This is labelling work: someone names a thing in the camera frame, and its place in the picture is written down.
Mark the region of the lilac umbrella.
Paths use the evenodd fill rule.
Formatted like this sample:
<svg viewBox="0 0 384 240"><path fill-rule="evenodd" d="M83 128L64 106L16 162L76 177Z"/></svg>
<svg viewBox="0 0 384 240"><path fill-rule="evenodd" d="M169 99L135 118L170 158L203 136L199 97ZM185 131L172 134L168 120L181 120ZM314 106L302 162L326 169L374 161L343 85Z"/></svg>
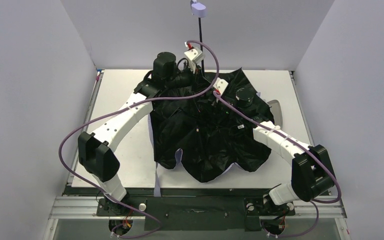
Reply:
<svg viewBox="0 0 384 240"><path fill-rule="evenodd" d="M189 69L186 58L177 59L179 71ZM246 172L258 170L271 149L253 138L254 124L233 111L238 108L257 120L274 122L242 69L228 73L200 68L198 87L175 88L174 82L153 102L148 124L155 162L168 170L182 166L200 183L208 183L232 166ZM213 88L217 78L228 82L220 95Z"/></svg>

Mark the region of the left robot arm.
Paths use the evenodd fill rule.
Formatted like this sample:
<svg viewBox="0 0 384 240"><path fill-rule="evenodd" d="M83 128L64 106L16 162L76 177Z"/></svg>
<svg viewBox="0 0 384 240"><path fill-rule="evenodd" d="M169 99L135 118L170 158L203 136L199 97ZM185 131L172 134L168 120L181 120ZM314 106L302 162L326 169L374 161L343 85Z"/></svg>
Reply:
<svg viewBox="0 0 384 240"><path fill-rule="evenodd" d="M91 133L83 131L78 136L79 163L97 181L102 193L111 202L122 202L128 196L118 176L120 161L115 155L117 147L135 125L153 111L151 100L158 98L180 73L173 53L159 53L153 62L153 69L119 109L121 113Z"/></svg>

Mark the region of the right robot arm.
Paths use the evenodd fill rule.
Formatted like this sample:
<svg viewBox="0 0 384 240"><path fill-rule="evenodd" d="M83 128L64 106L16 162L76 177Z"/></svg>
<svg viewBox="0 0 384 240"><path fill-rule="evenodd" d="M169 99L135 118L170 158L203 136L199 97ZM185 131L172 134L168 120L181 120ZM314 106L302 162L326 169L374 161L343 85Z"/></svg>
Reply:
<svg viewBox="0 0 384 240"><path fill-rule="evenodd" d="M330 156L322 145L310 145L287 134L270 120L258 120L234 107L239 116L254 124L253 139L274 151L291 166L291 180L268 192L268 201L280 206L295 200L317 201L317 197L335 187L341 198L341 188L335 177Z"/></svg>

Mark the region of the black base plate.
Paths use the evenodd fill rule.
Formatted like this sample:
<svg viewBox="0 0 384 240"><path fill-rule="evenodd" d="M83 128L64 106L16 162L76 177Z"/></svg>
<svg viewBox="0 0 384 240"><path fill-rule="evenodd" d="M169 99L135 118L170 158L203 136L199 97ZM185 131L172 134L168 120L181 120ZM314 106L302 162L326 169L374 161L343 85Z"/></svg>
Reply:
<svg viewBox="0 0 384 240"><path fill-rule="evenodd" d="M129 188L122 206L92 187L66 186L67 197L91 197L92 216L108 219L116 235L124 235L135 220L144 221L145 231L224 231L262 229L279 233L286 228L287 217L301 215L300 202L276 206L265 197L265 188L163 188L154 196L151 188Z"/></svg>

